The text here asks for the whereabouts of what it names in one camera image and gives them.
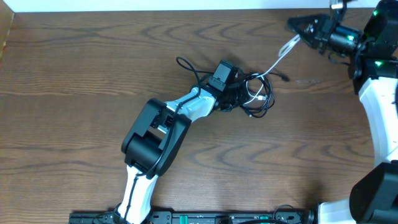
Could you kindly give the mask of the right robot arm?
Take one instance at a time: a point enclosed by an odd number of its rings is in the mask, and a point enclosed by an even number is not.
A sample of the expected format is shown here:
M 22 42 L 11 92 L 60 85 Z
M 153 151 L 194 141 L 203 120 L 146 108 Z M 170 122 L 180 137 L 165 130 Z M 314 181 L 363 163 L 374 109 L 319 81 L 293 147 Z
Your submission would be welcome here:
M 310 223 L 397 223 L 397 1 L 379 1 L 363 30 L 341 22 L 347 1 L 329 14 L 291 17 L 289 29 L 321 54 L 349 57 L 348 75 L 368 117 L 374 168 L 348 198 L 318 205 Z

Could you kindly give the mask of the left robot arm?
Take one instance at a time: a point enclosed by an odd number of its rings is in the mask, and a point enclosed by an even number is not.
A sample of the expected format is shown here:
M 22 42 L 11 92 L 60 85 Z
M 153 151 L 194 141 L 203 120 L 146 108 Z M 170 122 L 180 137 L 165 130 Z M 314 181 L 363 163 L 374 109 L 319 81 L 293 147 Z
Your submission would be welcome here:
M 245 75 L 222 60 L 214 72 L 195 69 L 184 58 L 177 63 L 194 73 L 197 84 L 172 101 L 150 99 L 121 144 L 127 182 L 122 202 L 114 211 L 115 223 L 142 223 L 150 213 L 157 179 L 173 163 L 190 125 L 216 110 L 229 112 L 248 98 Z

